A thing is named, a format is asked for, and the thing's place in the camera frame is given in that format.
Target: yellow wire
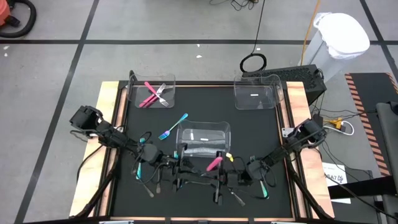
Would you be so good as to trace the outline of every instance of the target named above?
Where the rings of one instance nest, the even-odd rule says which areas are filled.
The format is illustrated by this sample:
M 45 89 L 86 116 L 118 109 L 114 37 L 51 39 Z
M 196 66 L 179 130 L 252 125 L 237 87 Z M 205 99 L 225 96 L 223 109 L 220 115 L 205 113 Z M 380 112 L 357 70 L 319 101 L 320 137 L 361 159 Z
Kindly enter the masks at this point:
M 309 27 L 308 27 L 307 34 L 305 34 L 304 44 L 303 44 L 303 51 L 301 52 L 301 62 L 300 62 L 300 65 L 303 65 L 304 52 L 305 52 L 305 47 L 306 47 L 305 44 L 307 43 L 308 35 L 309 35 L 310 32 L 311 32 L 313 20 L 314 20 L 314 18 L 315 18 L 315 15 L 317 14 L 317 11 L 318 11 L 318 8 L 319 8 L 320 3 L 321 3 L 321 0 L 318 0 L 318 1 L 317 1 L 317 5 L 315 6 L 315 9 L 314 9 L 313 14 L 312 14 L 312 17 L 311 17 L 311 22 L 310 22 L 310 25 L 309 25 Z

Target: clear plastic container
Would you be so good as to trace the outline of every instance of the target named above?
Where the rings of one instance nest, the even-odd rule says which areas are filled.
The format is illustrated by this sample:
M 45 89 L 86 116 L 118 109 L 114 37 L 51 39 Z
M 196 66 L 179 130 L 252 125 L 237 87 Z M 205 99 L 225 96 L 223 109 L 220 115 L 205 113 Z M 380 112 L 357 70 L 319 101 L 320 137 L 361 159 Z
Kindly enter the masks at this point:
M 155 99 L 152 102 L 144 103 L 146 99 L 153 95 L 153 92 L 145 86 L 145 82 L 157 91 L 162 84 L 165 84 L 164 90 L 160 93 L 160 97 L 164 100 Z M 175 97 L 175 76 L 172 74 L 161 76 L 142 76 L 132 75 L 129 80 L 127 98 L 138 108 L 171 108 L 174 106 Z
M 229 152 L 231 127 L 225 121 L 205 123 L 182 121 L 178 125 L 177 145 L 187 143 L 183 156 L 215 157 L 217 151 Z
M 284 99 L 280 78 L 267 77 L 234 79 L 235 107 L 239 110 L 272 109 Z

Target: white label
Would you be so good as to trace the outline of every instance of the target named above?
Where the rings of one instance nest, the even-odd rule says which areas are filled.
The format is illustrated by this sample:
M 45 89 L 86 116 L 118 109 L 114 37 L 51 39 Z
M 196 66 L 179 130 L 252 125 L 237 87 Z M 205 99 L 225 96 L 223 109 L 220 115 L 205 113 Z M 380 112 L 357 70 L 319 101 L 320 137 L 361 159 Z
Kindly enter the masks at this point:
M 336 164 L 330 164 L 327 162 L 322 162 L 323 166 L 323 171 L 325 171 L 325 174 L 333 179 L 334 181 L 340 183 L 340 184 L 347 184 L 347 176 L 345 172 L 345 167 L 343 165 L 336 165 Z M 326 178 L 326 183 L 328 184 L 328 187 L 337 185 L 333 181 L 329 180 Z M 339 202 L 339 203 L 351 203 L 351 200 L 349 198 L 341 198 L 341 199 L 332 199 L 332 202 Z

